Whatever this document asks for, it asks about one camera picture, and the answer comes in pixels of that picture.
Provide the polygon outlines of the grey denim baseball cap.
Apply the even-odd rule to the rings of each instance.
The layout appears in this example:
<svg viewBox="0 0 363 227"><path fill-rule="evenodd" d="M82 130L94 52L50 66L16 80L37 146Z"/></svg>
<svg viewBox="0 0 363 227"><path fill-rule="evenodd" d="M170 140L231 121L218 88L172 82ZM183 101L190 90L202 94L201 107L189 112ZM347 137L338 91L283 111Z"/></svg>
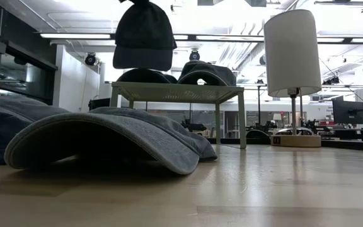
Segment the grey denim baseball cap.
<svg viewBox="0 0 363 227"><path fill-rule="evenodd" d="M198 60L184 65L178 84L198 84L200 79L210 86L236 86L236 76L232 70Z"/></svg>
<svg viewBox="0 0 363 227"><path fill-rule="evenodd" d="M153 161L179 175L217 154L203 136L168 117L130 108L96 108L38 120L20 131L4 153L6 164L30 169L77 156L83 161Z"/></svg>

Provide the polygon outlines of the pale green perforated metal shelf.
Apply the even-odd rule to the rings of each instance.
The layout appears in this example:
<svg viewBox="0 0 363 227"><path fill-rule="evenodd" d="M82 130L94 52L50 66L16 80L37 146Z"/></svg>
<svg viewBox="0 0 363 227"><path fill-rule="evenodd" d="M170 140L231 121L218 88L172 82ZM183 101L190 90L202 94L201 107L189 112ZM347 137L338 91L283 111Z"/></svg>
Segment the pale green perforated metal shelf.
<svg viewBox="0 0 363 227"><path fill-rule="evenodd" d="M215 105L217 144L221 143L220 105L237 97L239 145L241 149L246 149L245 89L243 87L135 82L112 82L111 86L111 107L121 106L121 101L118 100L120 95L129 101L129 108L134 107L134 102L201 103Z"/></svg>

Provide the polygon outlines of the dark domed chair back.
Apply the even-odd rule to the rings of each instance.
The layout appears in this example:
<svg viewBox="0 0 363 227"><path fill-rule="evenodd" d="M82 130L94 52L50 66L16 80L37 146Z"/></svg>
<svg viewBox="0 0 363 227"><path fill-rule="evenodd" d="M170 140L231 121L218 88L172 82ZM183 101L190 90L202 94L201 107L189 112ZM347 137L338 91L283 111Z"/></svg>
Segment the dark domed chair back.
<svg viewBox="0 0 363 227"><path fill-rule="evenodd" d="M246 133L247 144L270 145L270 136L260 130L252 129Z"/></svg>

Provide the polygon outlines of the white lamp with wooden base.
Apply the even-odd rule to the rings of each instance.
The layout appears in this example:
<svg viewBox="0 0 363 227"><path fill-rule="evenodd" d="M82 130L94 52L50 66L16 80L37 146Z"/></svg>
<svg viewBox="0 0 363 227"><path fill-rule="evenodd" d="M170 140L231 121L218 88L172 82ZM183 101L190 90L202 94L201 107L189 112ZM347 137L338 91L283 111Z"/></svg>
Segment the white lamp with wooden base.
<svg viewBox="0 0 363 227"><path fill-rule="evenodd" d="M280 13L264 25L268 96L290 98L292 134L272 135L272 146L319 148L321 137L297 134L296 98L321 90L316 23L312 12L295 9Z"/></svg>

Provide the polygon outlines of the black ceiling spotlights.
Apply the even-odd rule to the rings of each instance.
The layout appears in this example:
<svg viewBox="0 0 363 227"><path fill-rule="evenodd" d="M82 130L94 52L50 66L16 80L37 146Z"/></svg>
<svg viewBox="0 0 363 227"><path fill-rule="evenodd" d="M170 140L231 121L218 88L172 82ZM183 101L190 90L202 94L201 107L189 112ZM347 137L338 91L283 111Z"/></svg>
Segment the black ceiling spotlights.
<svg viewBox="0 0 363 227"><path fill-rule="evenodd" d="M339 84L340 83L340 78L338 76L332 76L326 80L323 81L322 85L334 85L334 84Z"/></svg>

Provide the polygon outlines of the dark glass-front cabinet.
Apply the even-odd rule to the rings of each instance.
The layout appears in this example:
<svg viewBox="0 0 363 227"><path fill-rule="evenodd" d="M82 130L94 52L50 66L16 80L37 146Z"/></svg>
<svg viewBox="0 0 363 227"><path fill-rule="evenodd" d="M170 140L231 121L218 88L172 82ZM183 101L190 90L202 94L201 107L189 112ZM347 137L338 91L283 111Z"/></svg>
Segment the dark glass-front cabinet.
<svg viewBox="0 0 363 227"><path fill-rule="evenodd" d="M53 103L57 47L15 16L0 14L0 95Z"/></svg>

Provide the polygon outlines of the ceiling track fixture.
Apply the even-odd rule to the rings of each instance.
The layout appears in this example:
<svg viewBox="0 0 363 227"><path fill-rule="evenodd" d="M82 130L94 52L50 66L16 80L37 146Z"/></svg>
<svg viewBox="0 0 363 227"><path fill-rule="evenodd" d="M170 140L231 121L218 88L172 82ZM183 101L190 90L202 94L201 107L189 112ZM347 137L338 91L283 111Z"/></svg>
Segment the ceiling track fixture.
<svg viewBox="0 0 363 227"><path fill-rule="evenodd" d="M360 8L361 13L363 13L363 1L356 1L356 0L322 0L322 1L315 1L314 5L320 6L346 6L346 7L353 7L353 8Z"/></svg>

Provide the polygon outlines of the black aluminium frame rail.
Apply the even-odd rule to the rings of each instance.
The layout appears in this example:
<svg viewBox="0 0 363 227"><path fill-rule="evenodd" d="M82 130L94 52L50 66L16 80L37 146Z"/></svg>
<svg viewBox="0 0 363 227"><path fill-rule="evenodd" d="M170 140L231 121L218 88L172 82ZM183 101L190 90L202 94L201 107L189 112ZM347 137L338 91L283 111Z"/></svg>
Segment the black aluminium frame rail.
<svg viewBox="0 0 363 227"><path fill-rule="evenodd" d="M207 138L211 144L216 144L216 138ZM264 138L246 138L246 144L257 144L257 145L270 145L270 139ZM221 144L240 144L240 139L236 138L221 138Z"/></svg>
<svg viewBox="0 0 363 227"><path fill-rule="evenodd" d="M322 147L363 151L363 141L322 140Z"/></svg>

